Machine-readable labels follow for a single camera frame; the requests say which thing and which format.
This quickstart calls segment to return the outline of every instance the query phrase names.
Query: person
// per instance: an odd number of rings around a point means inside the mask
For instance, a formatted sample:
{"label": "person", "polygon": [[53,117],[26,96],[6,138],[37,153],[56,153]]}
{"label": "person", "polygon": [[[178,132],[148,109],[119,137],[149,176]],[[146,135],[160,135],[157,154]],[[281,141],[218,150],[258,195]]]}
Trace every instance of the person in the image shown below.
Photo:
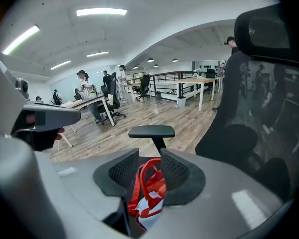
{"label": "person", "polygon": [[[91,98],[93,97],[93,94],[91,91],[93,90],[93,86],[89,84],[89,75],[84,71],[80,70],[76,75],[79,76],[81,79],[81,84],[78,87],[78,91],[81,92],[81,97],[83,99]],[[101,121],[101,115],[98,112],[98,105],[96,102],[91,103],[88,105],[89,110],[95,117],[95,123],[99,123]]]}
{"label": "person", "polygon": [[285,81],[286,70],[282,65],[274,66],[275,88],[268,92],[267,98],[262,104],[265,109],[262,117],[263,130],[266,134],[274,131],[273,125],[283,108],[285,98],[287,96],[287,88]]}
{"label": "person", "polygon": [[42,97],[40,97],[40,96],[37,96],[35,98],[35,101],[38,102],[38,103],[44,103],[44,101],[42,100]]}
{"label": "person", "polygon": [[111,77],[108,75],[108,72],[106,70],[103,71],[103,84],[105,87],[108,88],[108,92],[111,91]]}
{"label": "person", "polygon": [[[237,47],[236,40],[233,36],[229,36],[227,41],[224,42],[225,45],[228,45],[231,48],[231,55],[239,51]],[[213,107],[213,111],[217,112],[218,107]]]}
{"label": "person", "polygon": [[231,54],[233,55],[237,51],[239,51],[239,48],[236,45],[236,40],[233,36],[229,36],[227,38],[227,42],[225,42],[225,45],[228,45],[231,48]]}
{"label": "person", "polygon": [[120,65],[118,71],[116,72],[116,78],[118,81],[118,89],[119,89],[119,95],[121,99],[121,103],[125,104],[127,103],[127,99],[124,98],[124,85],[126,84],[127,80],[125,79],[125,66]]}
{"label": "person", "polygon": [[255,91],[253,94],[253,100],[258,99],[261,96],[261,93],[263,92],[263,77],[262,77],[262,71],[264,70],[264,65],[260,64],[258,70],[256,71],[255,80],[253,84],[255,84]]}
{"label": "person", "polygon": [[54,104],[58,106],[63,104],[63,97],[58,93],[56,89],[53,91],[53,101]]}

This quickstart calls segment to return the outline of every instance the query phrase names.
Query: desk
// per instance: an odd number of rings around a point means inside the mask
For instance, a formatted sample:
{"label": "desk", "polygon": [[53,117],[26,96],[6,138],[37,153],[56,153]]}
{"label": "desk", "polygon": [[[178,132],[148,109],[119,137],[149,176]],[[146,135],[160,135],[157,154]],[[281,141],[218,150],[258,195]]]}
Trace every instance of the desk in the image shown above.
{"label": "desk", "polygon": [[[82,107],[84,106],[87,106],[87,105],[90,105],[94,102],[97,102],[97,101],[102,101],[103,105],[104,105],[104,108],[105,108],[105,111],[106,111],[106,114],[107,116],[109,117],[109,120],[112,124],[112,126],[115,126],[114,124],[114,121],[111,117],[111,114],[110,114],[110,111],[106,105],[106,101],[105,101],[105,97],[102,95],[102,96],[98,96],[98,97],[93,97],[93,98],[87,98],[87,99],[84,99],[84,100],[76,100],[74,102],[66,102],[64,104],[61,104],[61,106],[63,107],[68,107],[68,108],[75,108],[75,109],[81,109]],[[71,125],[71,128],[72,130],[76,133],[76,130],[75,128]],[[62,138],[65,140],[65,142],[69,145],[69,147],[73,147],[73,145],[69,142],[69,140],[64,136],[64,134],[61,134],[62,135]]]}
{"label": "desk", "polygon": [[[203,95],[204,95],[204,84],[212,82],[213,83],[213,90],[211,94],[211,99],[214,100],[214,91],[215,91],[215,78],[205,78],[205,79],[197,79],[197,78],[188,78],[188,79],[181,79],[177,80],[177,96],[180,96],[179,92],[179,84],[178,83],[191,83],[191,84],[200,84],[200,98],[199,98],[199,107],[198,110],[201,111],[203,105]],[[196,87],[194,87],[194,97],[196,97]]]}
{"label": "desk", "polygon": [[134,87],[134,86],[141,86],[141,83],[132,83],[132,84],[127,84],[127,85],[123,86],[123,87],[126,87],[128,89],[128,92],[131,93],[133,103],[135,103],[135,96],[134,96],[134,93],[133,93],[133,90],[132,90],[132,87]]}
{"label": "desk", "polygon": [[218,80],[218,92],[219,92],[223,87],[224,76],[216,76],[215,79]]}

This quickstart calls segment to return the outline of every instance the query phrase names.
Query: ceiling light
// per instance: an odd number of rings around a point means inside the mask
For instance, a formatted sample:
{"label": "ceiling light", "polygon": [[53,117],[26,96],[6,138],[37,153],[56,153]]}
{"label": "ceiling light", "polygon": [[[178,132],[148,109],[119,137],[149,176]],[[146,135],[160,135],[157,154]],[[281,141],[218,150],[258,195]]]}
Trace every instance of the ceiling light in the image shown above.
{"label": "ceiling light", "polygon": [[77,10],[76,15],[86,16],[86,15],[95,15],[95,14],[115,14],[115,15],[125,15],[127,10],[122,9],[111,9],[111,8],[93,8],[93,9],[83,9]]}
{"label": "ceiling light", "polygon": [[92,56],[96,56],[96,55],[102,55],[102,54],[108,54],[108,51],[104,51],[104,52],[98,52],[98,53],[94,53],[94,54],[90,54],[90,55],[86,55],[87,57],[92,57]]}
{"label": "ceiling light", "polygon": [[56,66],[53,66],[52,68],[50,68],[50,70],[53,70],[53,69],[55,69],[55,68],[57,68],[57,67],[63,66],[63,65],[65,65],[65,64],[67,64],[67,63],[70,63],[70,62],[71,62],[71,60],[65,61],[65,62],[63,62],[63,63],[61,63],[61,64],[58,64],[58,65],[56,65]]}
{"label": "ceiling light", "polygon": [[5,50],[4,54],[9,55],[15,48],[17,48],[20,44],[22,44],[25,40],[27,40],[30,36],[40,31],[40,28],[35,25],[34,27],[30,28],[22,35],[20,35],[16,40],[14,40]]}

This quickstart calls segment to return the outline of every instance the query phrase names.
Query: white table leg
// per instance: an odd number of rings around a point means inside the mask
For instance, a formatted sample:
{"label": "white table leg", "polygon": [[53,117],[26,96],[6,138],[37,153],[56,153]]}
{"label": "white table leg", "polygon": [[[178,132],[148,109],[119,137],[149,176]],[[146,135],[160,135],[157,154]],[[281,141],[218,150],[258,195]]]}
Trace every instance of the white table leg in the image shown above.
{"label": "white table leg", "polygon": [[214,100],[214,92],[215,92],[215,82],[216,80],[213,82],[213,93],[211,94],[211,100]]}
{"label": "white table leg", "polygon": [[131,98],[132,98],[132,101],[133,101],[133,103],[135,103],[135,96],[134,96],[134,94],[133,94],[133,91],[131,90]]}
{"label": "white table leg", "polygon": [[198,110],[201,111],[203,106],[203,96],[204,96],[204,83],[200,84],[200,98],[199,98],[199,107]]}
{"label": "white table leg", "polygon": [[220,92],[220,84],[221,84],[221,78],[218,78],[218,92]]}
{"label": "white table leg", "polygon": [[64,139],[65,140],[65,142],[69,145],[69,147],[70,148],[72,148],[73,147],[73,145],[69,142],[69,140],[65,137],[65,135],[64,134],[60,134],[61,136],[62,136],[62,139]]}
{"label": "white table leg", "polygon": [[176,92],[177,92],[177,104],[178,104],[178,97],[179,97],[179,83],[176,83]]}
{"label": "white table leg", "polygon": [[103,105],[104,105],[106,114],[107,114],[107,116],[109,117],[109,120],[110,120],[112,126],[115,126],[115,125],[114,125],[114,122],[113,122],[113,120],[112,120],[112,116],[111,116],[111,114],[110,114],[110,111],[109,111],[109,109],[108,109],[108,106],[106,105],[106,101],[105,101],[104,97],[102,97],[102,103],[103,103]]}
{"label": "white table leg", "polygon": [[72,128],[73,132],[76,133],[76,130],[75,130],[74,126],[70,125],[70,127]]}

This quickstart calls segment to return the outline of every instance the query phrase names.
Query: shopping bag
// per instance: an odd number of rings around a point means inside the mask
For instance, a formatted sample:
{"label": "shopping bag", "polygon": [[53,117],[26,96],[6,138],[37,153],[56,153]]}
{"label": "shopping bag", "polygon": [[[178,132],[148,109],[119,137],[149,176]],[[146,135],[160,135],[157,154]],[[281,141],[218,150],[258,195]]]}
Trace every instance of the shopping bag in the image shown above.
{"label": "shopping bag", "polygon": [[[165,179],[154,165],[158,163],[161,163],[161,159],[155,158],[140,166],[136,173],[132,198],[128,204],[129,215],[136,217],[136,223],[143,230],[151,228],[159,218],[166,195]],[[145,182],[146,172],[150,168],[155,170],[155,174]],[[144,197],[139,201],[140,190]]]}

